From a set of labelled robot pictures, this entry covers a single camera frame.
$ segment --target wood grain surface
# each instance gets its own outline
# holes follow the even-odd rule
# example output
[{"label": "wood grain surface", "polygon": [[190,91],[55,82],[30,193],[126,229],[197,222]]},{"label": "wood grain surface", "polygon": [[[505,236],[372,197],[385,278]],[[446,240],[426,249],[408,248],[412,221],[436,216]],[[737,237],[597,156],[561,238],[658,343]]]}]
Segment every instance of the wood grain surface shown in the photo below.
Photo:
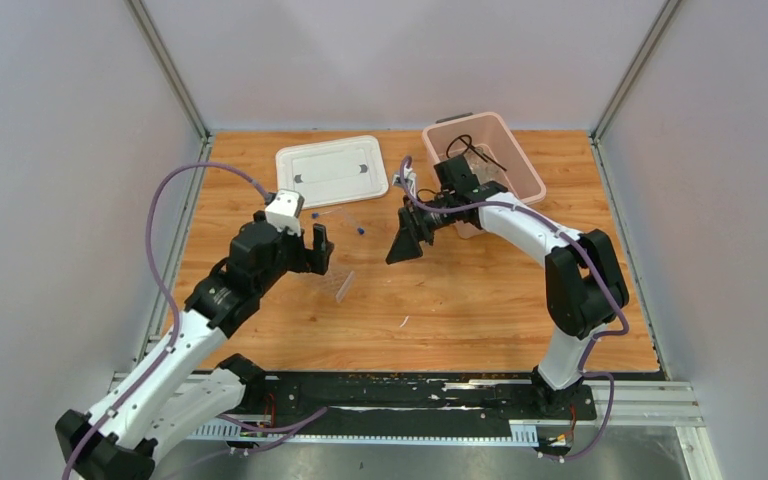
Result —
[{"label": "wood grain surface", "polygon": [[[279,149],[363,134],[378,138],[389,175],[411,154],[420,187],[432,186],[418,131],[220,133],[211,160],[234,165],[274,191]],[[585,133],[515,136],[548,189],[534,207],[582,231],[605,230],[621,250]],[[287,274],[263,299],[261,310],[203,367],[239,352],[267,370],[530,371],[553,329],[542,269],[494,235],[464,240],[454,228],[439,230],[434,246],[423,247],[423,258],[386,265],[401,198],[401,191],[391,188],[384,197],[345,204],[343,209],[366,229],[363,236],[339,215],[317,220],[336,244],[334,272],[356,274],[342,303],[333,298],[333,281]],[[174,290],[179,302],[227,255],[231,238],[258,208],[260,197],[245,181],[216,169],[206,173]],[[303,212],[308,232],[316,210]],[[624,255],[621,263],[633,290]],[[631,294],[625,309],[631,333],[600,342],[588,369],[658,369],[636,294]]]}]

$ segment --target robotic arm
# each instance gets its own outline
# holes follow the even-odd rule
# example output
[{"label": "robotic arm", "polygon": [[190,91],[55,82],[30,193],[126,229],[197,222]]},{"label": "robotic arm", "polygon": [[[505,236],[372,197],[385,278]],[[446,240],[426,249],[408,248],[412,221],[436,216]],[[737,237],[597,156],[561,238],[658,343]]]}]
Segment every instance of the robotic arm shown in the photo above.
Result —
[{"label": "robotic arm", "polygon": [[555,322],[549,349],[535,367],[534,383],[540,388],[544,408],[567,405],[581,384],[579,362],[593,335],[615,318],[593,272],[582,277],[579,267],[586,264],[567,239],[584,248],[622,308],[629,295],[610,237],[600,230],[582,233],[553,222],[497,182],[479,184],[463,155],[440,162],[434,169],[441,191],[425,208],[404,197],[399,232],[387,263],[421,257],[420,241],[432,245],[435,230],[458,221],[495,233],[533,258],[545,270],[547,306]]},{"label": "robotic arm", "polygon": [[[172,332],[133,372],[86,414],[69,410],[55,430],[64,458],[105,414],[108,420],[78,456],[75,470],[86,480],[145,480],[175,445],[211,418],[262,396],[263,370],[241,355],[221,362],[200,384],[174,397],[176,389],[207,356],[260,308],[260,299],[288,271],[323,275],[334,244],[325,227],[314,225],[313,248],[305,248],[299,214],[304,199],[280,190],[265,211],[240,229],[229,256],[199,282],[184,304],[175,346]],[[162,352],[163,361],[127,402],[114,404]]]}]

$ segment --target wooden table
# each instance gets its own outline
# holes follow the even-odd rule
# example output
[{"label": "wooden table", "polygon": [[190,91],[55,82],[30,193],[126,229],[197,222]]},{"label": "wooden table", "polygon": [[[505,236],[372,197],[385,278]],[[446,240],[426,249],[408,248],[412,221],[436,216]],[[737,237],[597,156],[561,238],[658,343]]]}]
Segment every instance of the wooden table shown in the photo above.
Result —
[{"label": "wooden table", "polygon": [[[411,154],[420,186],[431,185],[417,131],[220,133],[211,160],[232,164],[274,190],[279,149],[362,134],[378,138],[388,174]],[[515,135],[548,188],[535,208],[582,231],[605,230],[621,250],[584,132]],[[267,370],[530,371],[554,326],[542,269],[495,235],[464,240],[454,228],[439,230],[434,246],[423,247],[423,258],[386,265],[401,198],[401,191],[391,188],[382,198],[344,205],[366,229],[363,236],[340,216],[318,220],[336,244],[334,264],[356,274],[342,303],[300,275],[285,275],[261,310],[203,367],[239,352]],[[260,197],[240,178],[215,169],[206,173],[175,287],[179,302],[227,255],[231,238],[258,208]],[[303,215],[308,232],[312,211]],[[633,290],[625,257],[620,261]],[[589,369],[658,369],[635,292],[631,295],[625,310],[631,333],[601,342]]]}]

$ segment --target pink plastic bin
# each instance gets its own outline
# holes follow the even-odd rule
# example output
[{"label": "pink plastic bin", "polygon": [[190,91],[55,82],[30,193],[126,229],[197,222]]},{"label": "pink plastic bin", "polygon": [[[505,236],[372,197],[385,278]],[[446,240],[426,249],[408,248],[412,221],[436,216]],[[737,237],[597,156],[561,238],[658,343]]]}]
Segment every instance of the pink plastic bin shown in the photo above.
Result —
[{"label": "pink plastic bin", "polygon": [[[436,181],[434,165],[446,160],[446,147],[459,135],[472,136],[474,147],[480,147],[484,153],[507,169],[506,172],[499,170],[502,177],[500,183],[508,187],[522,203],[528,205],[546,198],[546,185],[543,180],[537,175],[505,121],[493,112],[468,114],[439,121],[422,131],[422,141],[428,151],[428,167],[437,188],[440,185]],[[464,150],[464,144],[456,142],[449,154],[455,156]],[[470,238],[482,233],[472,225],[461,222],[456,223],[455,228],[461,238]]]}]

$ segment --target metal frame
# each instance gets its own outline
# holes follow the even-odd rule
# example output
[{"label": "metal frame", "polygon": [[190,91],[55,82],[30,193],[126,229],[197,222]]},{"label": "metal frame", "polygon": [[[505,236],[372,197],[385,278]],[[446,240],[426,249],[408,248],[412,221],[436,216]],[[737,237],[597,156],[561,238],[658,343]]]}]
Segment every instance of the metal frame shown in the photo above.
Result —
[{"label": "metal frame", "polygon": [[[125,0],[131,10],[134,19],[144,35],[146,43],[151,48],[152,53],[160,64],[161,69],[166,75],[169,81],[170,87],[174,91],[176,97],[180,101],[182,108],[187,114],[193,128],[196,133],[202,139],[203,147],[199,157],[199,161],[208,161],[213,146],[213,138],[211,132],[204,124],[195,102],[192,100],[189,92],[187,91],[184,82],[182,81],[177,69],[175,68],[172,59],[163,45],[160,35],[154,26],[149,12],[141,0]],[[607,193],[608,202],[611,208],[611,213],[617,224],[618,234],[622,243],[623,250],[625,251],[629,267],[632,274],[632,280],[635,289],[638,293],[638,298],[641,302],[641,307],[646,319],[647,328],[649,329],[650,336],[655,342],[656,352],[657,338],[654,334],[651,325],[651,319],[649,311],[645,302],[645,289],[639,282],[639,277],[635,268],[635,256],[633,246],[630,245],[629,238],[626,234],[626,227],[623,221],[623,215],[621,208],[617,205],[614,199],[612,190],[613,175],[609,166],[604,161],[604,154],[602,151],[601,140],[605,133],[611,126],[612,121],[616,117],[617,112],[621,108],[624,100],[626,99],[629,91],[634,86],[641,71],[645,67],[652,52],[657,46],[660,38],[670,25],[671,20],[674,18],[681,0],[666,0],[661,8],[657,18],[655,19],[652,27],[646,35],[645,40],[638,49],[633,61],[629,65],[623,79],[617,86],[613,96],[608,102],[605,111],[601,115],[598,124],[590,133],[591,148],[593,156],[596,161],[600,176],[603,182],[603,186]],[[187,236],[189,233],[190,225],[193,220],[193,214],[195,205],[198,200],[198,195],[201,190],[202,182],[204,179],[204,169],[196,169],[190,176],[187,186],[187,197],[184,207],[181,212],[181,219],[179,227],[175,233],[175,239],[166,267],[163,271],[163,278],[167,284],[173,284],[178,275],[180,268],[181,258],[186,247]],[[167,306],[163,297],[159,294],[155,299],[154,306],[151,313],[151,320],[149,327],[146,331],[146,336],[143,342],[143,348],[141,349],[141,355],[153,347],[160,340],[160,333],[164,325],[166,318]],[[111,390],[122,381],[126,374],[116,373],[114,374],[113,381],[111,383]],[[200,382],[207,376],[207,373],[197,372],[188,377],[188,379],[178,389],[177,394],[186,391],[191,388],[195,383]],[[528,382],[528,380],[493,380],[495,383],[502,382]],[[594,399],[596,401],[597,411],[604,414],[604,409],[607,403],[608,396],[608,383],[605,381],[588,381],[586,382],[592,389]],[[252,418],[241,417],[247,421],[264,420],[264,417],[253,416]],[[540,421],[540,420],[528,420],[523,421],[529,425],[539,426],[553,426],[561,425],[566,422],[563,421]],[[581,422],[582,424],[595,425],[597,421]],[[611,418],[611,426],[624,427],[624,426],[667,426],[676,429],[677,435],[682,445],[684,452],[684,460],[688,468],[688,472],[693,480],[720,480],[721,476],[716,463],[716,459],[713,456],[710,441],[708,440],[707,430],[705,428],[704,420],[701,416],[698,403],[696,402],[695,395],[692,387],[689,383],[685,382],[673,382],[673,381],[638,381],[638,380],[620,380],[616,382],[615,390],[615,403],[614,410]],[[300,439],[299,441],[326,441],[326,439]],[[339,439],[340,442],[359,442],[359,443],[376,443],[375,438],[364,439]]]}]

